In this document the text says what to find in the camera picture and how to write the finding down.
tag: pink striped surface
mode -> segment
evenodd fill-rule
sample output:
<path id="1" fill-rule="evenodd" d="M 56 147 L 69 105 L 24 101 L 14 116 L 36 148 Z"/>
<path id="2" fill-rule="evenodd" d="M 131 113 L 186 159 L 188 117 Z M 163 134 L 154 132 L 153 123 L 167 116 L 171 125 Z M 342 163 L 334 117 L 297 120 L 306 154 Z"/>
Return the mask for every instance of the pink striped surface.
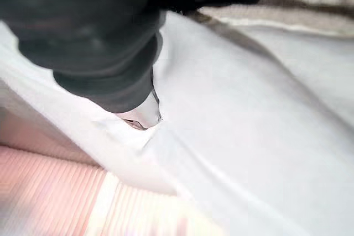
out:
<path id="1" fill-rule="evenodd" d="M 0 200 L 0 235 L 222 235 L 177 197 L 129 187 L 96 166 L 6 147 Z"/>

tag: white cloth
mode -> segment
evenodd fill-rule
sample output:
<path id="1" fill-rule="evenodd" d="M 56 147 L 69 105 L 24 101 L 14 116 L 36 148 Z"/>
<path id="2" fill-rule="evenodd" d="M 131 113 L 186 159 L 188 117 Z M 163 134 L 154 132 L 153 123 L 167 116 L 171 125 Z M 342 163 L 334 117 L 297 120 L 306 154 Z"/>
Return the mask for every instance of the white cloth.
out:
<path id="1" fill-rule="evenodd" d="M 146 156 L 231 235 L 354 235 L 353 40 L 241 30 L 168 16 Z"/>

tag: black sleeve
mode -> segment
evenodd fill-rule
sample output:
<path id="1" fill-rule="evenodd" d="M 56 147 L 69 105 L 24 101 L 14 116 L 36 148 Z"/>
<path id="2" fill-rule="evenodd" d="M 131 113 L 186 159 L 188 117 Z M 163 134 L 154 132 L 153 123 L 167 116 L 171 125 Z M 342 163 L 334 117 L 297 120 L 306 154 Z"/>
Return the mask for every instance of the black sleeve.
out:
<path id="1" fill-rule="evenodd" d="M 0 0 L 0 18 L 33 63 L 53 69 L 55 80 L 102 108 L 121 113 L 140 105 L 152 89 L 162 9 L 257 0 Z"/>

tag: white fabric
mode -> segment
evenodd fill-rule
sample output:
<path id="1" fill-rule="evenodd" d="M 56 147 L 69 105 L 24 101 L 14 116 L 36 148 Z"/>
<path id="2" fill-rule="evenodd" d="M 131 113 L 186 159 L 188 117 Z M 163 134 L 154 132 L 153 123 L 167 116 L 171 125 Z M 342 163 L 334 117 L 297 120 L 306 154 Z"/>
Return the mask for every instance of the white fabric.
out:
<path id="1" fill-rule="evenodd" d="M 161 191 L 165 175 L 231 235 L 354 235 L 353 41 L 240 27 L 232 43 L 176 14 L 162 32 L 149 135 L 59 88 L 4 28 L 1 78 L 101 165 Z"/>

